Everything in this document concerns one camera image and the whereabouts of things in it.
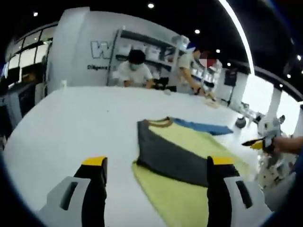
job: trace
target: white shelf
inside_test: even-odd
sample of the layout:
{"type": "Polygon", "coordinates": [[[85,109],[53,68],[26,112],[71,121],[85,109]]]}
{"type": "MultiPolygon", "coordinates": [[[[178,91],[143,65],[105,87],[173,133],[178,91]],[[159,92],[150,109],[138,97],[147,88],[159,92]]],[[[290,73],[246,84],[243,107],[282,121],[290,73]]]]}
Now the white shelf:
{"type": "Polygon", "coordinates": [[[121,32],[121,38],[125,38],[125,39],[132,39],[132,40],[136,40],[136,41],[140,41],[143,43],[148,43],[151,45],[155,45],[158,47],[174,47],[177,48],[176,45],[163,41],[161,39],[157,39],[151,36],[147,36],[147,35],[142,35],[140,33],[136,33],[136,32],[132,32],[132,31],[127,31],[127,30],[122,30],[121,32]]]}
{"type": "Polygon", "coordinates": [[[218,72],[218,69],[216,69],[216,68],[213,67],[213,66],[209,67],[209,69],[212,70],[212,71],[214,71],[214,72],[216,72],[216,73],[218,72]]]}
{"type": "MultiPolygon", "coordinates": [[[[126,61],[127,56],[126,55],[117,54],[116,55],[116,59],[120,60],[120,61],[126,61]]],[[[161,61],[161,60],[155,60],[155,59],[146,59],[145,63],[146,64],[151,64],[151,65],[161,65],[161,66],[163,66],[165,68],[169,68],[169,69],[171,69],[171,67],[172,67],[172,63],[170,63],[170,62],[161,61]]]]}

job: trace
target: storage box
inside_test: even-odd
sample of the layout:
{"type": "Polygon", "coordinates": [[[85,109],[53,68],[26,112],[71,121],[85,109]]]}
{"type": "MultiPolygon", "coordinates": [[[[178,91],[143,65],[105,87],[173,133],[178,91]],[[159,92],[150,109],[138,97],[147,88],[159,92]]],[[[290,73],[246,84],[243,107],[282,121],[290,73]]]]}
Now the storage box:
{"type": "Polygon", "coordinates": [[[146,59],[149,60],[158,60],[160,56],[160,49],[155,47],[149,47],[146,50],[146,59]]]}
{"type": "Polygon", "coordinates": [[[187,45],[189,44],[189,39],[187,37],[178,35],[174,36],[171,40],[180,50],[186,51],[187,45]]]}
{"type": "Polygon", "coordinates": [[[120,47],[118,49],[118,54],[128,56],[131,49],[132,49],[132,46],[130,44],[122,44],[122,45],[120,45],[120,47]]]}
{"type": "Polygon", "coordinates": [[[198,70],[197,76],[202,78],[202,71],[198,70]]]}
{"type": "Polygon", "coordinates": [[[197,76],[198,70],[197,69],[192,69],[191,74],[194,76],[197,76]]]}
{"type": "Polygon", "coordinates": [[[146,51],[146,46],[144,44],[134,44],[133,50],[141,50],[143,53],[146,51]]]}

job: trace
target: person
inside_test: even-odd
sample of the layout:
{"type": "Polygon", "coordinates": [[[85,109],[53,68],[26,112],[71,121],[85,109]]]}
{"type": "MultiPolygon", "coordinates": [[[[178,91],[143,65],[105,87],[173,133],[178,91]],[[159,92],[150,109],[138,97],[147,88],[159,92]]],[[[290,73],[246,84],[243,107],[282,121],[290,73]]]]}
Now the person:
{"type": "Polygon", "coordinates": [[[145,54],[141,50],[131,50],[128,60],[118,66],[118,74],[124,83],[124,87],[151,88],[153,76],[149,68],[144,64],[145,54]]]}
{"type": "MultiPolygon", "coordinates": [[[[262,215],[259,217],[261,220],[258,220],[258,216],[256,216],[255,221],[257,223],[259,223],[259,221],[262,222],[261,225],[258,225],[261,227],[301,226],[301,205],[303,204],[303,137],[276,137],[273,139],[273,144],[274,152],[299,155],[293,168],[295,179],[292,181],[292,185],[289,187],[281,205],[272,212],[265,221],[263,221],[264,217],[262,217],[262,215]]],[[[224,178],[238,175],[239,173],[233,165],[228,165],[228,163],[225,165],[214,165],[213,159],[211,157],[207,158],[208,227],[231,226],[233,218],[232,203],[230,192],[224,178]]],[[[252,225],[251,221],[253,220],[250,220],[248,226],[257,226],[252,225]]]]}
{"type": "Polygon", "coordinates": [[[298,155],[293,166],[296,173],[294,184],[288,192],[283,205],[262,225],[271,226],[300,226],[302,217],[300,206],[303,203],[303,137],[276,137],[273,140],[274,151],[298,155]]]}
{"type": "MultiPolygon", "coordinates": [[[[195,47],[194,44],[190,43],[187,47],[187,51],[187,53],[179,57],[177,68],[171,73],[169,78],[167,89],[173,92],[189,92],[190,89],[192,89],[195,94],[201,94],[205,97],[214,99],[214,95],[211,92],[206,92],[205,89],[196,83],[191,76],[193,62],[199,61],[200,59],[200,49],[195,47]]],[[[208,51],[202,52],[205,57],[208,55],[208,53],[208,51]]]]}

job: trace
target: human hand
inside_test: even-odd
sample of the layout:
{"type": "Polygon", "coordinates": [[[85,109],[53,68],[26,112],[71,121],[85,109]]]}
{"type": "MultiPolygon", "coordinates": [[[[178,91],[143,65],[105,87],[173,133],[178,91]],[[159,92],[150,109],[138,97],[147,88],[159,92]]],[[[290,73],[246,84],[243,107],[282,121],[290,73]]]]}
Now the human hand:
{"type": "Polygon", "coordinates": [[[198,84],[196,84],[196,83],[194,83],[192,85],[192,88],[194,90],[194,93],[197,93],[199,89],[200,89],[200,91],[202,90],[202,88],[198,84]]]}
{"type": "Polygon", "coordinates": [[[303,145],[303,137],[288,138],[279,136],[273,139],[273,144],[275,152],[298,154],[303,145]]]}

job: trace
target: shelf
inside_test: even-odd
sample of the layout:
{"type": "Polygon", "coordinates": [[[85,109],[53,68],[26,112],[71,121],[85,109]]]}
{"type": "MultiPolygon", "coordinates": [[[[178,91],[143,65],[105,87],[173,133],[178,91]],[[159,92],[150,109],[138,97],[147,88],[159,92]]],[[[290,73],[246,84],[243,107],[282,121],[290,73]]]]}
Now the shelf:
{"type": "Polygon", "coordinates": [[[136,32],[132,32],[132,31],[127,31],[127,30],[122,30],[121,32],[121,38],[125,38],[125,39],[132,39],[132,40],[136,40],[136,41],[140,41],[143,43],[148,43],[151,45],[155,45],[158,47],[164,47],[164,48],[168,48],[168,47],[174,47],[177,48],[176,45],[169,43],[169,42],[165,42],[161,39],[157,39],[157,38],[153,38],[147,35],[142,35],[136,32]]]}
{"type": "Polygon", "coordinates": [[[218,72],[218,69],[214,68],[213,66],[209,67],[208,69],[210,69],[213,72],[218,72]]]}
{"type": "MultiPolygon", "coordinates": [[[[116,59],[119,60],[119,61],[126,61],[127,60],[127,56],[126,55],[117,54],[116,55],[116,59]]],[[[172,67],[172,63],[166,62],[166,61],[161,61],[161,60],[146,59],[145,63],[149,64],[149,65],[154,65],[156,67],[159,66],[159,65],[161,65],[162,67],[164,67],[168,71],[170,71],[171,67],[172,67]]]]}
{"type": "Polygon", "coordinates": [[[201,77],[198,77],[198,76],[195,76],[195,75],[191,75],[191,77],[196,80],[196,81],[199,81],[201,82],[202,81],[202,78],[201,77]]]}

